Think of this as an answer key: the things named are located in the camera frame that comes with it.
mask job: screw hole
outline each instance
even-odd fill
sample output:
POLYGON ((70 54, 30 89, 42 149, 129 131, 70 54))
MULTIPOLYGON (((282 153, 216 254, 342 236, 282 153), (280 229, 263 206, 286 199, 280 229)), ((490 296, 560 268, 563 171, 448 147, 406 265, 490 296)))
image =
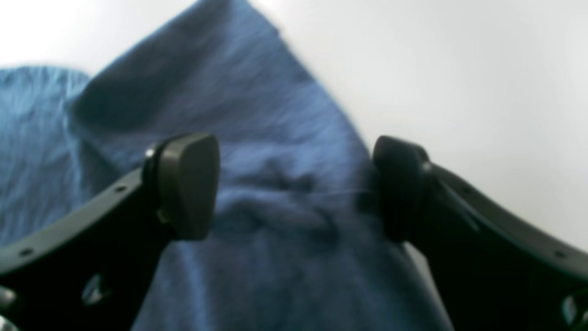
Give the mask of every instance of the screw hole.
POLYGON ((25 256, 29 256, 33 253, 33 249, 32 248, 25 248, 23 250, 21 250, 21 252, 19 253, 22 257, 25 256))
POLYGON ((116 186, 116 188, 114 190, 115 190, 115 192, 119 192, 119 193, 123 192, 124 190, 126 190, 126 185, 120 184, 120 185, 116 186))

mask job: blue cloth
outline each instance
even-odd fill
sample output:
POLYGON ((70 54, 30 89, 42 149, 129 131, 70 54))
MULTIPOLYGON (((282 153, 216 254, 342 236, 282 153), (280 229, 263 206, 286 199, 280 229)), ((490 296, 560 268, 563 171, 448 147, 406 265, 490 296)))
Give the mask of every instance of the blue cloth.
POLYGON ((449 329, 382 234, 366 147, 245 1, 197 2, 91 81, 8 69, 0 91, 0 244, 139 167, 154 141, 218 137, 212 231, 164 251, 134 330, 449 329))

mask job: black plastic arm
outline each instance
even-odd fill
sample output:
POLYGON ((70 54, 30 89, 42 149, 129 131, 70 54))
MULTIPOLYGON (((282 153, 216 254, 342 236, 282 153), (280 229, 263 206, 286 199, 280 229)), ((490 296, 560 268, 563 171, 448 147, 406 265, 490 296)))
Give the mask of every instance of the black plastic arm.
POLYGON ((517 218, 418 145, 380 137, 386 234, 427 258, 457 331, 588 330, 588 255, 517 218))
POLYGON ((218 173, 213 136, 166 141, 143 169, 1 249, 0 322, 22 331, 129 330, 166 245, 206 236, 218 173))

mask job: clamp jaw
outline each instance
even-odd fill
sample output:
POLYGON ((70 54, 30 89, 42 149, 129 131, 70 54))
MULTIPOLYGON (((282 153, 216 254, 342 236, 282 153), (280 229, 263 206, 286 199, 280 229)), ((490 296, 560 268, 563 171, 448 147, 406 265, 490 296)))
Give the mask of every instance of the clamp jaw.
POLYGON ((588 330, 588 254, 519 219, 425 150, 380 137, 385 231, 427 258, 457 331, 588 330))
POLYGON ((206 237, 218 177, 213 136, 176 137, 79 210, 1 249, 0 329, 129 330, 167 244, 206 237))

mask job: white background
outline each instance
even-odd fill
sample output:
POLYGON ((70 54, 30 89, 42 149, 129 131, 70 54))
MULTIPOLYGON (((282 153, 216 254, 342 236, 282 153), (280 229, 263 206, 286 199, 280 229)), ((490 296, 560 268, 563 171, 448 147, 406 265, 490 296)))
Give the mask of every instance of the white background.
MULTIPOLYGON (((424 146, 588 250, 588 2, 252 0, 366 144, 424 146)), ((0 0, 0 65, 97 73, 191 0, 0 0)))

